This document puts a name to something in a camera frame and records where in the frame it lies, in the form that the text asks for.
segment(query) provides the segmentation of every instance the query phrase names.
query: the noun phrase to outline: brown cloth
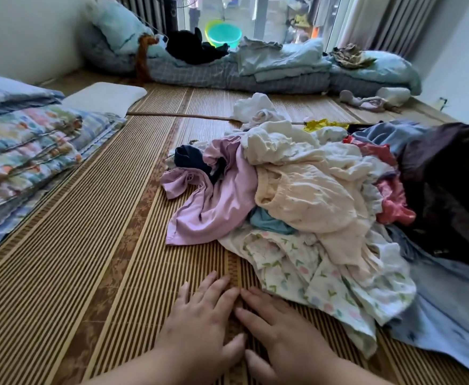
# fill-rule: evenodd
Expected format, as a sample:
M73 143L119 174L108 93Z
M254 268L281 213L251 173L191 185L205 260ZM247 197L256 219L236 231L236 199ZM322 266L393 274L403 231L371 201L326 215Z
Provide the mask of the brown cloth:
M398 163L417 214L404 231L430 254L469 265L469 125L435 127L407 143Z
M138 51L135 55L136 79L142 83L152 82L147 66L147 49L152 44L158 44L160 38L155 38L149 34L141 34L138 38Z
M366 56L357 44L347 44L345 47L334 47L330 53L334 60L345 69L364 69L372 65L377 59Z

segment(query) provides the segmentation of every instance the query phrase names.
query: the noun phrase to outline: wall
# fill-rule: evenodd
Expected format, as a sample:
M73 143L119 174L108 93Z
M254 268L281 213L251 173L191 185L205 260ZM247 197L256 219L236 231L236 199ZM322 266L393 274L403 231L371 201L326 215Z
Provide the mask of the wall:
M87 0L0 0L0 75L40 83L79 68L76 28Z
M411 61L423 77L420 100L469 123L469 0L441 0Z

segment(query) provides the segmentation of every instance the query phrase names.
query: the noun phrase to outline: hand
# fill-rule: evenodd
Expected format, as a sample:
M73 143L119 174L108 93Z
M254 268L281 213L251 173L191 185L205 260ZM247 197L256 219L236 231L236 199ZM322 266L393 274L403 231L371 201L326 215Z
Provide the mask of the hand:
M209 385L243 358L244 334L224 346L227 320L239 289L222 292L229 277L216 280L210 273L187 303L189 286L179 290L170 316L165 320L151 356L160 369L166 367L165 385Z
M242 290L242 298L259 316L243 308L235 314L268 351L270 366L252 350L245 359L252 377L263 385L324 383L323 368L339 360L321 333L281 299L259 289Z

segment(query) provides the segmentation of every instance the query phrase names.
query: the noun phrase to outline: pink garment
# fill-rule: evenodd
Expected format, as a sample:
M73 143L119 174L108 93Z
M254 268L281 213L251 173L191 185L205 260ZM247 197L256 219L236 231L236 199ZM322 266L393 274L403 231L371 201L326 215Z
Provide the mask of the pink garment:
M256 169L243 157L239 140L239 136L216 139L205 149L203 160L211 167L221 157L226 161L224 176L215 186L199 169L177 167L161 176L169 199L181 195L188 184L198 186L170 219L167 244L201 244L221 238L243 223L255 207Z
M375 155L381 161L398 169L397 159L389 149L389 145L377 146L372 143L357 140L352 135L343 139L343 143L354 144L359 147L363 156ZM375 183L382 196L382 212L377 214L377 221L381 224L394 222L410 225L416 219L416 213L407 208L404 186L400 181L400 172L392 179L382 179Z

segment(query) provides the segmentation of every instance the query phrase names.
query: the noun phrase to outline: brown striped mat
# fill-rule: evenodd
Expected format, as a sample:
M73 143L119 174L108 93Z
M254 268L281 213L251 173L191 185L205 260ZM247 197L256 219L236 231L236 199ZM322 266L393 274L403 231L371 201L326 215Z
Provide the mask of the brown striped mat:
M244 93L148 86L140 111L229 116ZM305 116L373 122L400 115L348 110L321 96L271 97L294 121ZM413 103L404 116L440 124ZM233 127L198 118L133 117L0 245L0 384L77 384L151 348L185 280L194 288L212 270L233 284L257 280L250 265L217 242L166 247L167 221L187 195L167 201L158 185L169 148L210 140ZM340 354L402 385L469 385L453 360L379 335L365 361L340 324L299 307ZM235 322L229 333L239 330ZM249 342L260 350L254 340ZM252 384L244 364L219 383Z

